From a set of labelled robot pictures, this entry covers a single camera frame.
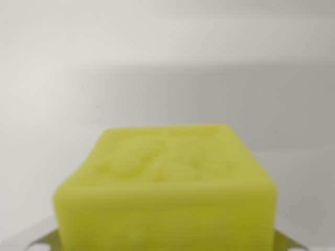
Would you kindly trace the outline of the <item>black-padded silver gripper right finger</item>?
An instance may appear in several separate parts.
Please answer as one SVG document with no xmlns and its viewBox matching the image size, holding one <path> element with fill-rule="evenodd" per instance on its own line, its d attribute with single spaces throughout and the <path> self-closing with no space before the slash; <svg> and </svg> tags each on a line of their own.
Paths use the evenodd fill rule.
<svg viewBox="0 0 335 251">
<path fill-rule="evenodd" d="M 279 230 L 275 230 L 274 251 L 290 251 L 290 250 L 309 250 L 309 249 L 306 246 L 288 237 L 287 235 L 283 234 Z"/>
</svg>

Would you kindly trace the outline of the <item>black-padded silver gripper left finger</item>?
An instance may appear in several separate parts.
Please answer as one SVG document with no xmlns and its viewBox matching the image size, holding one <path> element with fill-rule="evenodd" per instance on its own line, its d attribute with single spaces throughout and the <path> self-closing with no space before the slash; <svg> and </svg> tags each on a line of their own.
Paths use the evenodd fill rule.
<svg viewBox="0 0 335 251">
<path fill-rule="evenodd" d="M 46 235 L 32 241 L 25 250 L 50 250 L 61 251 L 62 244 L 59 237 L 58 229 L 47 233 Z"/>
</svg>

